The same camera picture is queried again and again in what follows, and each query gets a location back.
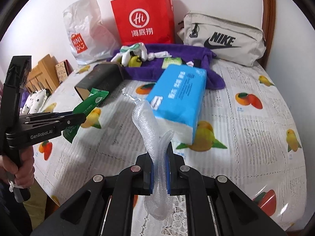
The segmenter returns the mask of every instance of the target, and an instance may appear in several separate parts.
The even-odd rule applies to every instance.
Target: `light green packet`
[[[99,103],[101,103],[107,96],[109,92],[106,90],[98,90],[92,88],[89,97],[82,101],[80,104],[78,104],[72,113],[84,113],[85,116],[88,116],[92,110],[97,107]],[[74,137],[76,136],[78,130],[80,128],[79,125],[74,125],[67,127],[62,135],[65,139],[67,139],[70,143],[72,143]]]

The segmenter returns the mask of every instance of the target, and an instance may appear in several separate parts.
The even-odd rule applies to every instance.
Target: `hi logo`
[[[149,23],[150,17],[146,10],[135,9],[129,14],[129,22],[136,28],[143,28]]]
[[[221,34],[221,33],[214,32],[212,37],[208,38],[204,42],[204,47],[206,47],[208,49],[212,49],[212,50],[213,49],[222,49],[222,48],[240,47],[240,46],[232,46],[232,43],[234,42],[235,39],[236,39],[235,37],[228,36],[227,34]],[[210,44],[210,42],[219,43],[221,45],[212,45],[212,44]]]

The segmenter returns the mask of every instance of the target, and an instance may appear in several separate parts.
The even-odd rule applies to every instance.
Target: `metal screw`
[[[94,182],[101,182],[103,180],[103,176],[102,175],[95,175],[93,177],[93,181]]]
[[[226,183],[227,182],[227,178],[226,178],[226,176],[218,176],[218,181],[220,183]]]
[[[138,172],[141,170],[141,167],[138,165],[133,165],[130,169],[132,172]]]
[[[183,171],[183,172],[187,172],[187,171],[190,170],[190,167],[187,166],[187,165],[182,165],[179,169],[180,169],[181,171]]]

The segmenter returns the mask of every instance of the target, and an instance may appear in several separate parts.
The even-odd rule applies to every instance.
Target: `tissue pack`
[[[174,139],[193,143],[204,97],[207,72],[187,65],[169,65],[147,97],[161,135],[174,130]]]

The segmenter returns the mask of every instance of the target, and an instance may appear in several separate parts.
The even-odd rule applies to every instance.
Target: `zipper pull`
[[[190,32],[190,34],[189,34],[189,37],[190,37],[190,38],[196,38],[196,37],[198,37],[197,28],[198,28],[198,23],[195,24],[194,29]]]

